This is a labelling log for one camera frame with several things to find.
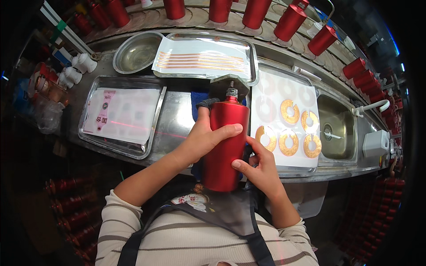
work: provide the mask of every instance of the stainless steel counter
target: stainless steel counter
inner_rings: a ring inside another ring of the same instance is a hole
[[[114,51],[105,52],[103,58],[98,62],[98,66],[92,73],[83,75],[81,82],[74,85],[69,89],[69,102],[71,107],[71,119],[69,125],[69,132],[67,138],[72,143],[78,144],[87,149],[111,156],[120,160],[130,163],[138,164],[141,166],[149,166],[156,162],[162,156],[176,148],[182,141],[185,140],[189,134],[194,121],[191,111],[191,98],[190,90],[185,86],[169,86],[164,97],[163,106],[158,118],[158,124],[154,135],[151,153],[143,160],[135,160],[114,152],[105,150],[99,146],[88,143],[78,136],[78,123],[83,106],[86,102],[90,85],[93,80],[99,75],[117,75],[125,76],[117,73],[112,67],[112,58]],[[139,74],[152,74],[151,70]],[[331,89],[325,83],[315,84],[320,92],[324,94],[333,95],[335,99],[341,100],[346,106],[350,107],[351,104],[348,98]],[[316,172],[311,176],[292,176],[285,174],[282,176],[283,183],[305,183],[305,182],[319,182],[326,180],[342,179],[347,177],[358,176],[369,172],[374,172],[379,167],[379,157],[364,158],[362,152],[362,145],[364,136],[367,133],[373,132],[375,127],[380,129],[379,126],[373,124],[372,120],[368,118],[354,118],[356,120],[356,133],[358,145],[355,157],[351,160],[330,160],[325,157],[319,158],[319,167]]]

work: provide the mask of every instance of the stainless steel sink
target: stainless steel sink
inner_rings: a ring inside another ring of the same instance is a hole
[[[317,102],[323,156],[334,160],[352,159],[356,150],[352,113],[348,107],[326,95],[320,95]]]

